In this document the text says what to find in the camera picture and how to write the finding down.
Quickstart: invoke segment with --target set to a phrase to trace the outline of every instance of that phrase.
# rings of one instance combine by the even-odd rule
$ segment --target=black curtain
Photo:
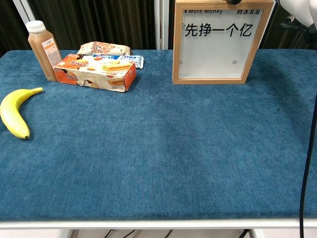
[[[28,31],[12,0],[0,1],[0,57],[10,50],[31,49]]]
[[[28,0],[58,47],[77,50],[90,41],[155,49],[152,0]]]
[[[173,37],[174,37],[174,7],[175,0],[169,0],[169,36],[168,36],[168,48],[173,49]],[[314,49],[312,44],[308,44],[304,40],[304,33],[300,31],[289,31],[279,29],[278,25],[284,21],[284,19],[290,14],[280,7],[275,5],[272,12],[272,16],[267,25],[266,31],[263,35],[260,49],[277,49],[277,48],[298,48],[298,49]],[[301,24],[296,20],[294,25],[300,26]]]

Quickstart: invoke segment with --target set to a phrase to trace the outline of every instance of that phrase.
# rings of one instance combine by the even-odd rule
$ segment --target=white sign
[[[183,10],[178,78],[241,78],[262,12]]]

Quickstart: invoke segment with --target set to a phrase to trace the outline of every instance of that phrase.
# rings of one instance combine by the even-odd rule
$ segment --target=white robot part
[[[310,0],[309,1],[309,8],[311,11],[311,15],[312,15],[315,27],[317,29],[317,0]]]
[[[277,0],[300,23],[310,27],[317,19],[317,0]]]

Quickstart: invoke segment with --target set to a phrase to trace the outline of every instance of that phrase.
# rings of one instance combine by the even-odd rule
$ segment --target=black cable
[[[294,25],[291,25],[291,24],[288,24],[288,23],[285,23],[285,22],[279,24],[278,28],[286,29],[286,30],[294,30],[294,31],[304,31],[304,32],[306,32],[306,29],[304,27],[294,26]]]
[[[123,238],[127,238],[129,235],[131,235],[134,232],[135,232],[135,230],[131,231],[129,234],[125,235]]]
[[[169,230],[169,233],[164,238],[168,238],[169,234],[172,232],[172,230]]]
[[[113,230],[109,230],[109,232],[107,233],[107,235],[104,238],[107,238],[110,234],[110,232],[112,232]]]
[[[244,229],[244,231],[242,232],[242,234],[239,236],[239,238],[243,238],[246,236],[246,234],[250,231],[250,229]]]
[[[305,192],[306,192],[306,185],[309,173],[309,167],[312,160],[312,152],[313,152],[313,145],[314,145],[314,137],[315,137],[315,129],[316,129],[316,119],[317,119],[317,94],[315,99],[315,107],[314,107],[314,114],[312,120],[312,127],[311,127],[311,135],[309,138],[309,146],[307,151],[307,158],[305,164],[305,171],[303,177],[303,184],[302,184],[302,192],[301,192],[301,202],[299,208],[299,231],[300,231],[300,238],[304,238],[304,203],[305,203]]]

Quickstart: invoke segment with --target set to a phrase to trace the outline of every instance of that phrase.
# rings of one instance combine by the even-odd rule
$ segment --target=wafer package
[[[126,92],[136,77],[134,62],[68,55],[53,66],[60,83]]]
[[[93,54],[109,55],[109,56],[129,56],[131,49],[124,45],[115,45],[93,41],[80,46],[79,55],[91,56]]]
[[[102,58],[104,61],[118,60],[122,63],[135,63],[135,67],[142,69],[144,58],[143,56],[106,56],[100,54],[94,54],[93,57]]]

